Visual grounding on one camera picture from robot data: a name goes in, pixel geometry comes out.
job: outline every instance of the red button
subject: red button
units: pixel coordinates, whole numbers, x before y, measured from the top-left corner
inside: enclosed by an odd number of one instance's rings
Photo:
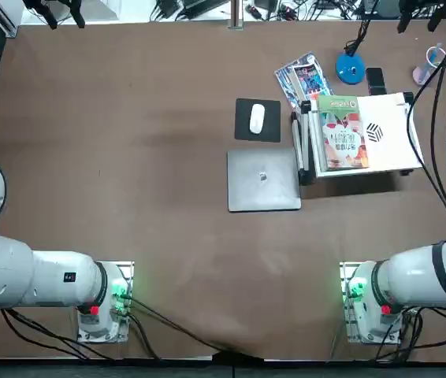
[[[384,315],[389,315],[391,313],[391,307],[389,307],[388,305],[381,306],[381,312]]]

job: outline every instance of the clear plastic cup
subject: clear plastic cup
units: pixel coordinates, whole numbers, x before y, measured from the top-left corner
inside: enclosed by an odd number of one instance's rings
[[[439,46],[431,46],[426,51],[426,61],[418,65],[412,72],[412,78],[417,85],[423,85],[445,57],[445,51]]]

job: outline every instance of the brown table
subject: brown table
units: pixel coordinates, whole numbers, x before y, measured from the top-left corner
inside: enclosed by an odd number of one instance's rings
[[[135,295],[205,339],[263,358],[327,358],[342,317],[339,261],[386,258],[446,239],[446,212],[425,175],[414,172],[374,180],[381,188],[365,195],[334,195],[351,193],[347,181],[318,183],[304,191],[298,212],[230,214],[225,153],[263,145],[233,138],[238,97],[281,100],[280,145],[292,145],[290,109],[273,70],[309,50],[337,94],[366,95],[365,83],[343,85],[333,69],[358,27],[21,28],[0,65],[0,165],[9,184],[0,234],[35,249],[135,261]],[[359,53],[367,66],[383,68],[390,92],[416,91],[411,70],[439,41],[446,44],[446,21],[434,34],[413,22],[402,35],[395,22],[375,22]],[[415,114],[425,156],[433,93],[426,90]],[[439,140],[446,79],[443,93]],[[444,150],[439,142],[443,173]],[[395,189],[385,191],[391,182]],[[25,312],[74,335],[71,309]],[[213,352],[144,322],[161,356]],[[420,343],[445,337],[446,321],[427,316]],[[102,349],[144,355],[135,337]],[[375,351],[341,341],[336,358]],[[17,339],[0,317],[0,357],[52,355]],[[413,356],[446,361],[446,347]]]

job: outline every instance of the laptop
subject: laptop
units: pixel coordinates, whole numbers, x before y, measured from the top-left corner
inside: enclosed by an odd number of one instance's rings
[[[227,152],[229,211],[298,210],[302,206],[293,148]]]

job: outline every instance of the green book cover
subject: green book cover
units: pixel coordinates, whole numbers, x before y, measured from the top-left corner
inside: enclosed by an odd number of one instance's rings
[[[320,95],[318,113],[326,169],[368,168],[358,99]]]

